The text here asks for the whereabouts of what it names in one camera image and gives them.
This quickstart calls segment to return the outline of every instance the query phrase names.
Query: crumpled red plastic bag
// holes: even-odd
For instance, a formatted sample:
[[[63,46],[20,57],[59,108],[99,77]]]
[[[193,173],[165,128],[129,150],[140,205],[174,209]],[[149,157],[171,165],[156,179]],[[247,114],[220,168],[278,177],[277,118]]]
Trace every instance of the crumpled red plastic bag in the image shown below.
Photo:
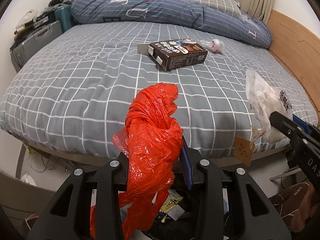
[[[96,205],[90,208],[90,235],[96,239]]]
[[[126,240],[135,228],[151,228],[173,183],[172,167],[183,145],[183,130],[170,117],[177,110],[177,97],[174,84],[159,83],[141,90],[131,103],[124,129],[113,137],[113,144],[129,158],[127,191],[119,194],[120,207],[132,203],[123,223]]]

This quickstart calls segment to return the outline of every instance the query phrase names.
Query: blue duvet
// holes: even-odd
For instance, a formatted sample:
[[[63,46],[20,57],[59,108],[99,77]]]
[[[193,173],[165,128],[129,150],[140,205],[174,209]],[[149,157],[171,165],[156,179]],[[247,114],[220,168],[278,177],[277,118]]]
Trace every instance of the blue duvet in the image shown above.
[[[71,12],[82,24],[139,21],[181,25],[269,48],[272,35],[261,21],[237,19],[186,0],[75,0]]]

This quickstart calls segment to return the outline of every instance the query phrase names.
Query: trash bag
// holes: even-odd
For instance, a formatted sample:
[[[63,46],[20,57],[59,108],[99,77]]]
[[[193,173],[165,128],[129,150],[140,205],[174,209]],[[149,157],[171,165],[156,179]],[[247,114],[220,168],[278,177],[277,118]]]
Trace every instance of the trash bag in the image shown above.
[[[90,235],[96,239],[96,205],[90,208]]]
[[[131,103],[125,127],[113,137],[113,144],[129,158],[127,191],[119,194],[120,207],[132,203],[123,223],[126,240],[135,228],[151,228],[174,181],[172,167],[183,146],[183,130],[170,117],[177,109],[177,97],[174,84],[141,90]]]
[[[245,94],[254,108],[255,117],[260,121],[260,135],[269,143],[284,139],[285,135],[271,126],[269,118],[272,112],[278,111],[292,120],[292,105],[286,93],[271,87],[256,71],[247,68]]]

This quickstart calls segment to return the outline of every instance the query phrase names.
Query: metal screw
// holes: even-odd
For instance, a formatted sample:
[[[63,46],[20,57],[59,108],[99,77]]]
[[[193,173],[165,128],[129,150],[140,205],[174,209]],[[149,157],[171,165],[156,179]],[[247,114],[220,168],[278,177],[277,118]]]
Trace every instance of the metal screw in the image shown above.
[[[244,175],[245,174],[245,170],[243,168],[238,168],[237,169],[237,173],[240,175]]]
[[[76,169],[75,172],[74,172],[74,174],[75,174],[76,176],[79,176],[79,175],[82,174],[82,172],[83,172],[83,170],[81,170],[81,169]]]
[[[110,166],[111,167],[116,167],[116,166],[118,166],[119,165],[119,162],[118,161],[111,161],[110,162]]]
[[[208,165],[210,164],[210,162],[209,162],[208,160],[206,160],[206,159],[202,159],[202,160],[200,161],[200,164],[201,164],[202,166],[208,166]]]

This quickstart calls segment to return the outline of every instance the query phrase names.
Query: kraft paper label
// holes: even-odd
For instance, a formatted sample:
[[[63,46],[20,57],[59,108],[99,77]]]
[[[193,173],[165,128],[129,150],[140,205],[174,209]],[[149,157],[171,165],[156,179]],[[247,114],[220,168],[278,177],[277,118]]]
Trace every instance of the kraft paper label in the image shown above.
[[[254,151],[254,145],[253,149],[251,149],[250,141],[236,136],[233,146],[235,147],[235,158],[241,161],[245,166],[249,167]]]

